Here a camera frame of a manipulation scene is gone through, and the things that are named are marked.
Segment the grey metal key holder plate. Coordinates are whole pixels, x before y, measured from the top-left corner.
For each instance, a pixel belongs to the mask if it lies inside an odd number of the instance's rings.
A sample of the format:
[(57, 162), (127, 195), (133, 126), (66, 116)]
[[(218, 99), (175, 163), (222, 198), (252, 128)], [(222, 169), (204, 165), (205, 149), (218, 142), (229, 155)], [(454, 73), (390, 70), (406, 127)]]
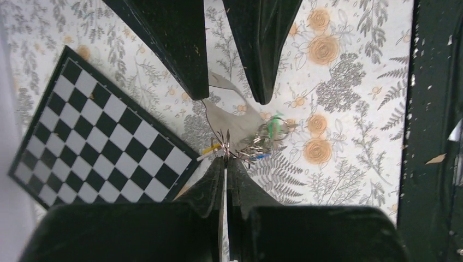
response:
[(268, 133), (269, 119), (263, 119), (247, 102), (247, 111), (242, 115), (231, 114), (209, 99), (203, 99), (201, 102), (205, 108), (207, 122), (214, 132), (213, 139), (221, 145), (226, 163), (230, 158), (235, 158), (248, 165), (254, 164), (256, 161), (249, 161), (249, 157), (272, 154), (277, 143), (283, 141), (289, 135), (290, 129), (296, 127), (296, 124), (281, 118), (284, 120), (280, 123), (282, 137), (281, 140), (274, 141)]

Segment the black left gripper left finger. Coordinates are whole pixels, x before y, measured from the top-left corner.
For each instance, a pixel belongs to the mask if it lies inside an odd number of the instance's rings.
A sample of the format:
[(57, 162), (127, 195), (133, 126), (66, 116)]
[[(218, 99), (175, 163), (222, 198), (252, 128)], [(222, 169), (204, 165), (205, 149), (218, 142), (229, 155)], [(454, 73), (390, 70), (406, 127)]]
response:
[(223, 158), (174, 201), (51, 208), (21, 261), (220, 261)]

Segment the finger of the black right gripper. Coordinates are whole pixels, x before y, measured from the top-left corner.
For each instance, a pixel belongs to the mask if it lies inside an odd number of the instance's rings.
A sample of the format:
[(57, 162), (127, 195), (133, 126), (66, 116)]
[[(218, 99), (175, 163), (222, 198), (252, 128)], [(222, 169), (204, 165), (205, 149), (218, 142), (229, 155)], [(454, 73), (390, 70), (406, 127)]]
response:
[(282, 49), (301, 2), (223, 1), (248, 84), (261, 105), (272, 99)]
[(209, 97), (204, 2), (107, 0), (193, 100)]

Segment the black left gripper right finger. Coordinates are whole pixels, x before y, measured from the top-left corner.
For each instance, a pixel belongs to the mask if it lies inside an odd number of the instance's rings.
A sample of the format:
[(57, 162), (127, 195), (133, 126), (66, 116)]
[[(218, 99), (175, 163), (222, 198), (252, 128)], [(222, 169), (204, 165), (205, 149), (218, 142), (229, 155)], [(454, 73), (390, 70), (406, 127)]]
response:
[(232, 261), (410, 261), (394, 224), (369, 206), (284, 206), (244, 165), (227, 165)]

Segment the blue key tag with key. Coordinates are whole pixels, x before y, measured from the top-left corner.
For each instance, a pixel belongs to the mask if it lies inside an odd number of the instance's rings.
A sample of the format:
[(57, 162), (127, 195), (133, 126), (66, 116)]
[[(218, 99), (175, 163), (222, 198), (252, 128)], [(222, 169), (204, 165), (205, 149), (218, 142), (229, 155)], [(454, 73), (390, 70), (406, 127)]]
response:
[(251, 156), (251, 157), (248, 158), (248, 160), (254, 162), (254, 161), (269, 157), (269, 156), (271, 156), (271, 154), (269, 154), (269, 153), (268, 154), (260, 154), (258, 156)]

